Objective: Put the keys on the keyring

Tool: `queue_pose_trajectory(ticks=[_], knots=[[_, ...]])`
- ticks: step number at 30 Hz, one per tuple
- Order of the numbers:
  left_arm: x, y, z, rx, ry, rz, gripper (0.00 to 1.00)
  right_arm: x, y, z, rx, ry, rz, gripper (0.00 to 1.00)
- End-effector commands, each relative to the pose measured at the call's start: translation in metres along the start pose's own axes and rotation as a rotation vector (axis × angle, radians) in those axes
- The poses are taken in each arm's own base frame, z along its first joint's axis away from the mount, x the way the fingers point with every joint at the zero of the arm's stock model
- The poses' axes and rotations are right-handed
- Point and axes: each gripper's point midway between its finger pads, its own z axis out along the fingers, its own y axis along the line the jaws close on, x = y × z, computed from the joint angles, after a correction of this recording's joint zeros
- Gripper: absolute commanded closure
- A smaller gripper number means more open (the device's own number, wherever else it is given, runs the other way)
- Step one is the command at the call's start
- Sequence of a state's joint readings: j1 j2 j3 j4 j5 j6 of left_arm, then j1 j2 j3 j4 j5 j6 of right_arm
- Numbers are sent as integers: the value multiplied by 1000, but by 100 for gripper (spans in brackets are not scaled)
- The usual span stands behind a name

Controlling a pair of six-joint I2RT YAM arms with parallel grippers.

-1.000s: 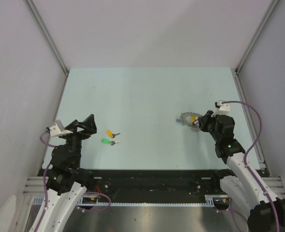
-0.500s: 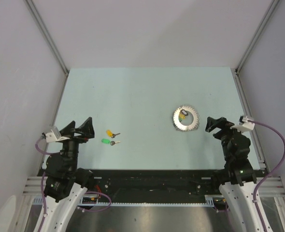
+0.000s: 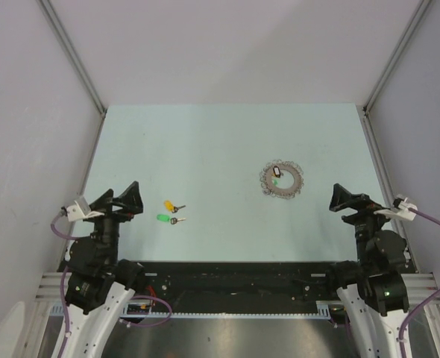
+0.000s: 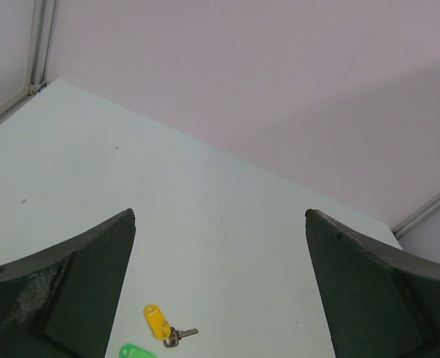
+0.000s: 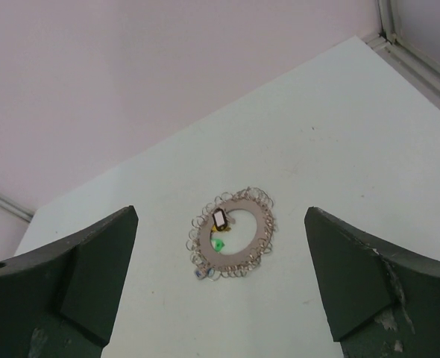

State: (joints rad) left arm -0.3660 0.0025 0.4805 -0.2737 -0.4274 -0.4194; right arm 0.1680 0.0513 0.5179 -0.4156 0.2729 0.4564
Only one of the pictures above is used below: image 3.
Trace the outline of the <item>yellow key tag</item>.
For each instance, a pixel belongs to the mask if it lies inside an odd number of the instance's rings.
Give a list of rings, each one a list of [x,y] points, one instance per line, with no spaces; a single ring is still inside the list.
[[[173,212],[175,210],[175,206],[170,201],[164,201],[164,206],[169,212]]]

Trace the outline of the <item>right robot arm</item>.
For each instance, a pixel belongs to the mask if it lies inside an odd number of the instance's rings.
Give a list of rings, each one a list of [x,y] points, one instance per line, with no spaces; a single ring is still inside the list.
[[[352,209],[342,217],[353,226],[357,259],[332,264],[325,289],[345,308],[346,323],[361,357],[400,357],[400,320],[409,311],[406,284],[400,273],[406,265],[406,240],[384,229],[401,212],[386,208],[366,194],[333,186],[330,211]]]

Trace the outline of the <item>metal disc keyring holder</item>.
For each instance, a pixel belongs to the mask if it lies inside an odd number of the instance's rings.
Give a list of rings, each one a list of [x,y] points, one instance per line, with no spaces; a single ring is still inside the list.
[[[273,166],[280,168],[282,173],[280,178],[273,176]],[[277,186],[273,184],[273,180],[277,180]],[[293,199],[303,189],[304,173],[293,161],[273,160],[260,171],[260,186],[264,195],[286,200]]]

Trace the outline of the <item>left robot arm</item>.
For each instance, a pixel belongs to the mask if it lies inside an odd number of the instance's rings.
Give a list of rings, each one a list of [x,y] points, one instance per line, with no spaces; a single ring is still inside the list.
[[[144,267],[118,258],[120,225],[143,209],[134,181],[119,196],[109,189],[91,204],[80,197],[56,215],[89,222],[93,230],[69,236],[51,224],[55,235],[71,243],[60,279],[63,326],[53,357],[100,357],[126,303],[145,292]]]

